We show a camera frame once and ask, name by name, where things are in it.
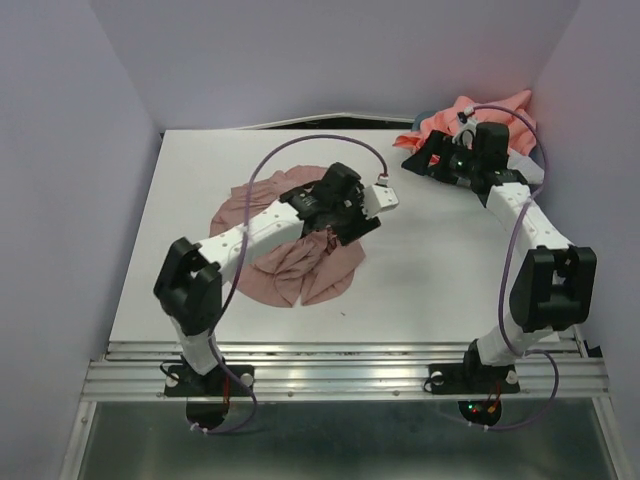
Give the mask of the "dusty pink skirt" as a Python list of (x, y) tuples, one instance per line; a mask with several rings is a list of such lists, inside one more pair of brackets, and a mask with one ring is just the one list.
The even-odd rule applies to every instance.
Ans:
[[(249, 212), (252, 217), (295, 187), (320, 180), (320, 166), (294, 166), (254, 183)], [(279, 308), (310, 306), (332, 300), (351, 286), (366, 255), (360, 242), (341, 245), (328, 231), (283, 244), (245, 266), (237, 289), (259, 303)]]

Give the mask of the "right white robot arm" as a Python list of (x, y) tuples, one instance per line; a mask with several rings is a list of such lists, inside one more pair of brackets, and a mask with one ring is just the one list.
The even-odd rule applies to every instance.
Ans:
[(497, 326), (464, 355), (460, 378), (466, 387), (484, 389), (495, 380), (496, 369), (552, 333), (586, 321), (597, 256), (562, 235), (536, 203), (544, 173), (510, 149), (505, 125), (468, 122), (455, 135), (434, 130), (402, 167), (469, 187), (510, 233), (507, 255), (522, 258), (515, 279), (501, 281)]

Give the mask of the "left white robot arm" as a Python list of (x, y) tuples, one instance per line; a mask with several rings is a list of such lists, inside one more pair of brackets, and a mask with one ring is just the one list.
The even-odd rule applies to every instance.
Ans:
[(244, 266), (322, 229), (348, 245), (378, 228), (379, 214), (398, 204), (385, 175), (364, 186), (355, 171), (336, 162), (320, 180), (285, 192), (255, 216), (245, 213), (240, 224), (216, 236), (174, 241), (153, 293), (174, 325), (191, 386), (210, 394), (222, 384), (214, 329), (224, 313), (223, 287), (237, 282)]

